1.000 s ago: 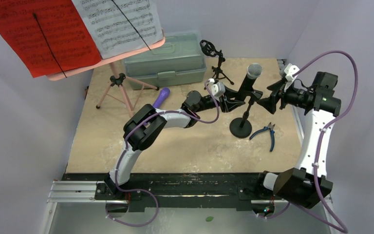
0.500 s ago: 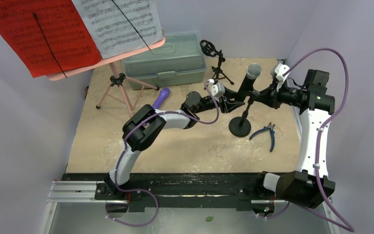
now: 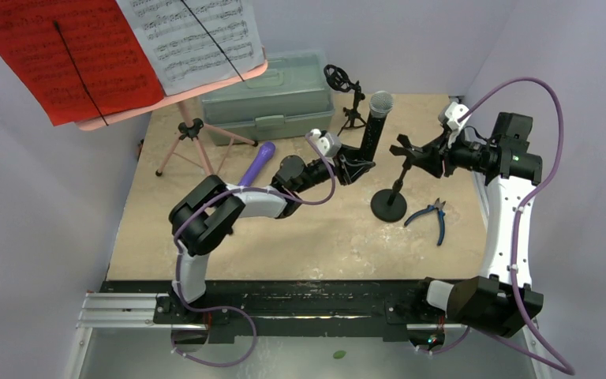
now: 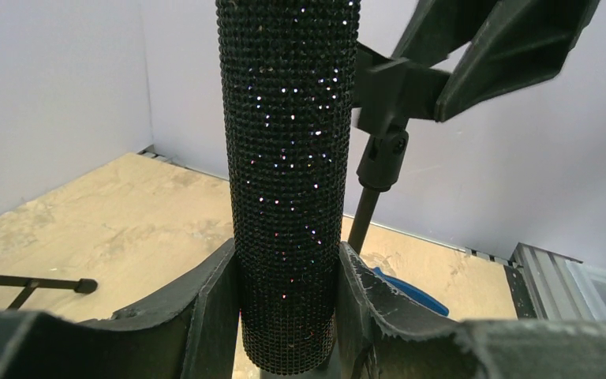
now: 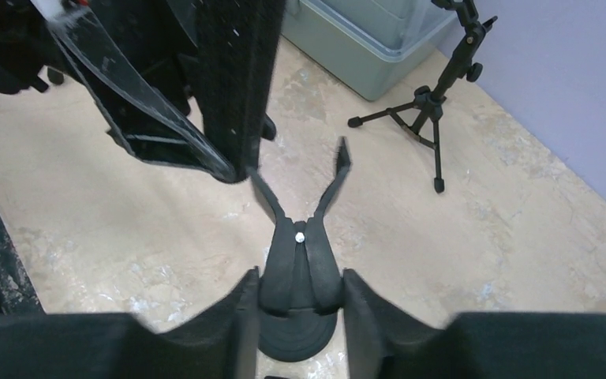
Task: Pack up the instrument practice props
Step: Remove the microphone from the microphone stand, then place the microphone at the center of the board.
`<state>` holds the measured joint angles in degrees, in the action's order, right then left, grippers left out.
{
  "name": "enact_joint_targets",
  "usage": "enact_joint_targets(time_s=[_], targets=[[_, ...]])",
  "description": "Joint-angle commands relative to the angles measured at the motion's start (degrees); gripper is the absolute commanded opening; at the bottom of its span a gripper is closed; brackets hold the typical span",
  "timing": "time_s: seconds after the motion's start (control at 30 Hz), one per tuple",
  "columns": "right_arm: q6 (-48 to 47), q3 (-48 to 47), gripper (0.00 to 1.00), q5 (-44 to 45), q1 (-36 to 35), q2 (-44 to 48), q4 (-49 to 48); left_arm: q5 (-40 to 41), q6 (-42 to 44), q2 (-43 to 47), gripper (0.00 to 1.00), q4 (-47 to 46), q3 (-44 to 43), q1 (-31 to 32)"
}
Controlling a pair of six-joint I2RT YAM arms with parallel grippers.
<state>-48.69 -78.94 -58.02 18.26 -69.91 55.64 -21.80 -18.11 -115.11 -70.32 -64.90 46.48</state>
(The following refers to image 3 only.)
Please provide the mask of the black desktop mic stand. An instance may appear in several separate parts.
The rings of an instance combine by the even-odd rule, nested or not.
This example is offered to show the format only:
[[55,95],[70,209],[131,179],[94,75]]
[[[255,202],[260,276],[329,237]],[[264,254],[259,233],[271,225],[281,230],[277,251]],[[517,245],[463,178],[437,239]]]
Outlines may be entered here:
[[393,144],[389,151],[393,156],[403,156],[402,170],[390,189],[382,189],[375,193],[371,199],[372,214],[379,220],[394,223],[401,220],[406,214],[407,202],[401,194],[404,178],[413,166],[419,166],[425,157],[423,148],[412,145],[405,134],[397,136],[399,145]]

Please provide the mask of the black silver microphone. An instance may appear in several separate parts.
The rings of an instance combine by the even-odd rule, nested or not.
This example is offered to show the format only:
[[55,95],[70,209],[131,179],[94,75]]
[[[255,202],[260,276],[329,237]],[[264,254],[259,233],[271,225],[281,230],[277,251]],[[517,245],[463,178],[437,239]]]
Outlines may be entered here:
[[386,118],[392,111],[393,106],[394,98],[391,93],[378,91],[372,95],[369,101],[368,120],[360,147],[361,158],[363,160],[374,160]]

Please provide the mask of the purple toy microphone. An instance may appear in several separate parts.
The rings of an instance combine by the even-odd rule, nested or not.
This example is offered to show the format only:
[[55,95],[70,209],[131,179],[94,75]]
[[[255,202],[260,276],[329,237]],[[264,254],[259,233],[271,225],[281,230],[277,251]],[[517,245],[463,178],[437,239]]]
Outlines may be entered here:
[[239,186],[251,186],[255,180],[257,179],[260,172],[264,169],[264,167],[269,163],[272,157],[275,155],[276,146],[271,141],[264,142],[254,160],[250,163],[246,172],[242,175],[240,181],[238,182]]

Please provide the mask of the pink music stand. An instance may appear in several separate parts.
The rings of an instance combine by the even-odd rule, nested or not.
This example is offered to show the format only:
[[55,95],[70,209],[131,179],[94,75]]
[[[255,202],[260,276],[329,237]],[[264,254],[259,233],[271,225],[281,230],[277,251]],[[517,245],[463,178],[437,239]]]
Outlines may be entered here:
[[[214,83],[206,84],[206,85],[200,86],[198,88],[188,90],[186,92],[180,92],[180,93],[172,95],[172,96],[165,96],[162,100],[160,100],[159,102],[154,103],[150,106],[138,107],[138,108],[129,109],[127,111],[109,114],[107,116],[104,116],[103,118],[101,118],[101,117],[90,118],[90,119],[86,119],[83,121],[75,122],[75,124],[81,130],[92,131],[95,129],[102,128],[104,126],[113,125],[115,123],[122,122],[122,121],[125,121],[130,118],[134,118],[141,114],[145,114],[145,113],[148,113],[151,111],[156,111],[163,107],[175,105],[178,108],[178,112],[182,116],[185,124],[187,126],[190,126],[193,122],[193,118],[191,117],[191,112],[189,111],[189,109],[187,108],[187,106],[185,104],[186,100],[198,97],[198,96],[206,94],[208,92],[212,92],[212,91],[215,91],[215,90],[218,90],[221,88],[225,88],[232,84],[239,83],[243,80],[253,79],[253,78],[258,77],[258,76],[262,75],[263,73],[265,73],[267,68],[268,68],[268,61],[265,60],[261,65],[255,67],[254,69],[251,69],[247,73],[243,74],[241,79],[232,77],[232,78],[229,78],[229,79],[226,79],[223,81],[216,81]],[[204,131],[205,133],[215,133],[218,135],[223,135],[225,137],[229,137],[230,143],[228,144],[227,150],[222,158],[222,161],[220,162],[220,165],[218,167],[219,170],[221,169],[223,163],[225,162],[225,159],[228,157],[228,153],[229,153],[231,147],[236,142],[241,142],[242,144],[246,144],[246,145],[249,145],[252,147],[257,147],[259,145],[258,141],[254,141],[253,139],[249,139],[247,137],[239,136],[235,133],[229,132],[224,129],[220,129],[220,128],[210,125],[210,124],[207,124],[206,122],[204,123],[204,126],[200,129],[200,131]],[[161,162],[159,167],[156,169],[155,174],[158,176],[161,176],[163,174],[164,169],[165,169],[166,165],[168,164],[171,156],[178,156],[193,165],[202,167],[204,170],[204,173],[206,175],[214,174],[215,169],[213,168],[211,161],[208,158],[208,154],[206,152],[205,147],[203,146],[203,143],[200,141],[200,133],[198,133],[195,137],[190,138],[190,140],[194,143],[194,145],[196,147],[196,152],[199,156],[200,163],[193,162],[192,160],[175,152],[177,146],[181,142],[181,133],[177,130],[175,137],[174,137],[174,142],[171,145],[171,147],[169,148],[168,153],[164,156],[163,161]]]

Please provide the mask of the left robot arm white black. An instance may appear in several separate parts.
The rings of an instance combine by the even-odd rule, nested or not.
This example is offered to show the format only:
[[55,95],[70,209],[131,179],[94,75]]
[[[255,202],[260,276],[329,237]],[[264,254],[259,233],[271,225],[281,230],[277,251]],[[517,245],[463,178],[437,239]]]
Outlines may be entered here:
[[178,296],[173,312],[193,323],[204,312],[209,255],[233,230],[240,218],[284,219],[305,202],[298,195],[320,183],[348,186],[374,167],[374,148],[342,145],[334,157],[306,163],[285,157],[265,187],[234,186],[217,175],[206,177],[170,212],[174,244],[179,249],[172,288]]

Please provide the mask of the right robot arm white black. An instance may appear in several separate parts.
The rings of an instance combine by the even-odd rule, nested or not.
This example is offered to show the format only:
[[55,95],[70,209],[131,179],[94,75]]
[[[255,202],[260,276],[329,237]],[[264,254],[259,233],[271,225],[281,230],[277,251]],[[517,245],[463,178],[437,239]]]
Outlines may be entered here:
[[444,311],[453,321],[494,336],[510,338],[541,311],[544,296],[532,289],[528,237],[533,198],[541,182],[542,158],[528,152],[530,116],[501,112],[487,142],[471,142],[439,116],[443,133],[415,148],[418,167],[439,178],[456,168],[485,176],[488,226],[479,273],[457,283],[428,280],[413,297],[411,310],[421,321]]

